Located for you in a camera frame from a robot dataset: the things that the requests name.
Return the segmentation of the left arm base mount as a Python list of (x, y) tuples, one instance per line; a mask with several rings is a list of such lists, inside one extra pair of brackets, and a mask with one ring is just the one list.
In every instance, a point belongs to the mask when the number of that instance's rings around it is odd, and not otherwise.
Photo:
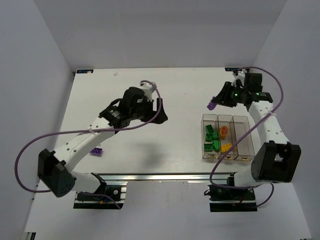
[(125, 182), (110, 183), (97, 193), (77, 192), (73, 208), (82, 210), (121, 210), (126, 199)]

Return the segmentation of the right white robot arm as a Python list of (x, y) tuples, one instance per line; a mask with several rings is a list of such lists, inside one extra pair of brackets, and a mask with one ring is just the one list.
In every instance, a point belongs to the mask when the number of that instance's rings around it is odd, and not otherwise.
[(224, 188), (245, 190), (263, 184), (291, 182), (302, 151), (299, 145), (289, 141), (280, 127), (275, 115), (280, 104), (274, 105), (271, 94), (263, 91), (262, 74), (249, 72), (248, 68), (233, 68), (232, 74), (234, 80), (224, 83), (207, 108), (212, 111), (217, 105), (231, 108), (244, 105), (255, 125), (232, 148), (253, 130), (258, 131), (261, 147), (250, 166), (230, 175)]

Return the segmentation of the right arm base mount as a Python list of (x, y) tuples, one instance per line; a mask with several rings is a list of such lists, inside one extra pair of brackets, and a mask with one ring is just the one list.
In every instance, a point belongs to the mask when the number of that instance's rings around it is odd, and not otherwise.
[(212, 213), (258, 211), (253, 190), (221, 188), (211, 184), (203, 194), (209, 198), (210, 212)]

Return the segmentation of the green lego brick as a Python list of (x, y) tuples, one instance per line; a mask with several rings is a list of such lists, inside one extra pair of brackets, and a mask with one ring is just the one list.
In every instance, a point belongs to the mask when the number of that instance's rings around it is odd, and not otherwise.
[(211, 133), (205, 134), (205, 141), (206, 142), (212, 142), (213, 141), (213, 135)]
[(213, 134), (215, 132), (215, 130), (211, 124), (208, 124), (205, 126), (205, 132), (207, 134)]
[(214, 150), (214, 145), (212, 143), (205, 143), (203, 149), (205, 152), (212, 152)]

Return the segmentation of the orange oval lego piece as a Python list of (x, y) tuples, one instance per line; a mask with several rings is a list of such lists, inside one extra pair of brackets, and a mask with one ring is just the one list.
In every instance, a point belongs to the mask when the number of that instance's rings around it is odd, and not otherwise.
[(221, 140), (225, 140), (229, 134), (229, 128), (226, 125), (223, 125), (219, 128), (219, 136)]

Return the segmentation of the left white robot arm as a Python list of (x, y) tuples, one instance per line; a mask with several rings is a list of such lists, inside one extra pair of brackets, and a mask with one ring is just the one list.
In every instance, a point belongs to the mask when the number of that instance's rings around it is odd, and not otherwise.
[(131, 121), (162, 124), (168, 120), (163, 100), (153, 100), (154, 89), (146, 84), (130, 87), (101, 111), (86, 132), (76, 135), (61, 147), (38, 155), (38, 177), (57, 197), (70, 191), (102, 194), (106, 182), (96, 173), (81, 173), (76, 165), (95, 147), (128, 127)]

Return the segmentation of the purple lego brick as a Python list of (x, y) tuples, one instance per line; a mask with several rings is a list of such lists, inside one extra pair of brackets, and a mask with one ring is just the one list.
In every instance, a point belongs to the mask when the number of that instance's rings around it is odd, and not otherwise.
[(207, 105), (207, 109), (209, 111), (213, 111), (215, 109), (215, 107), (217, 106), (217, 104), (215, 102), (210, 101)]
[(95, 147), (93, 150), (89, 152), (90, 155), (96, 156), (96, 157), (101, 157), (103, 154), (103, 149)]

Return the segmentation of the yellow lego brick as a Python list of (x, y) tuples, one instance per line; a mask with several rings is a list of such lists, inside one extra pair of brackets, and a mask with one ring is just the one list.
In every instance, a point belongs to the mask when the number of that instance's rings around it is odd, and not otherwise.
[(221, 153), (226, 153), (232, 147), (231, 143), (223, 144), (220, 146)]

